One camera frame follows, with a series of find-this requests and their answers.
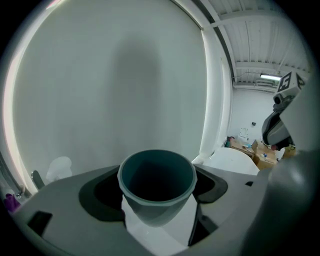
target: white wall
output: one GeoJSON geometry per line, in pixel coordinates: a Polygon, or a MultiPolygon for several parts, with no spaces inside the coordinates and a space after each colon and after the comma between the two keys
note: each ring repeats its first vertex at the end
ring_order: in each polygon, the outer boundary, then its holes
{"type": "Polygon", "coordinates": [[[206,107],[200,29],[170,1],[64,1],[17,73],[13,121],[28,170],[67,156],[75,174],[145,149],[195,158],[206,107]]]}
{"type": "Polygon", "coordinates": [[[228,135],[237,138],[241,128],[248,129],[248,142],[262,136],[262,125],[273,112],[273,94],[243,89],[232,90],[232,116],[228,135]]]}
{"type": "Polygon", "coordinates": [[[177,1],[203,27],[206,57],[207,95],[200,152],[195,164],[202,164],[216,148],[223,145],[231,114],[232,83],[223,47],[204,14],[191,0],[177,1]]]}

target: white container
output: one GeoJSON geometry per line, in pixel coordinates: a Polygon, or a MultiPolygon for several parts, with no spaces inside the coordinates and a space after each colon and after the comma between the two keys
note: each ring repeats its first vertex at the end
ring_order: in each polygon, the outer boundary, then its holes
{"type": "Polygon", "coordinates": [[[167,150],[146,150],[120,165],[118,181],[128,204],[145,224],[163,226],[185,205],[197,183],[195,167],[167,150]]]}

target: purple object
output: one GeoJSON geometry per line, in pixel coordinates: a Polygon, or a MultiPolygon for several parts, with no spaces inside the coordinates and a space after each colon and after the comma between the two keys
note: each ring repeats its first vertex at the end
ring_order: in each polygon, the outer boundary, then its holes
{"type": "Polygon", "coordinates": [[[6,209],[13,213],[20,206],[20,203],[17,201],[14,195],[6,194],[5,199],[3,200],[6,209]]]}

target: fluorescent light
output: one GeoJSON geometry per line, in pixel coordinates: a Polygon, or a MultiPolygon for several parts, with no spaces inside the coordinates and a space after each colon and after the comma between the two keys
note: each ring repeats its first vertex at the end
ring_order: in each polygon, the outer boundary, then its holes
{"type": "Polygon", "coordinates": [[[271,75],[271,74],[261,74],[260,78],[280,81],[281,76],[271,75]]]}

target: ceiling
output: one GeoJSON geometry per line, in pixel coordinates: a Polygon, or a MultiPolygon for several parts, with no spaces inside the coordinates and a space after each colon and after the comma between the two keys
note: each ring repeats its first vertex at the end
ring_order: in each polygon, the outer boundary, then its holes
{"type": "Polygon", "coordinates": [[[295,71],[308,79],[310,64],[303,39],[275,3],[267,0],[200,2],[213,18],[211,26],[204,29],[218,28],[224,39],[235,88],[275,92],[275,86],[260,80],[261,73],[284,76],[295,71]]]}

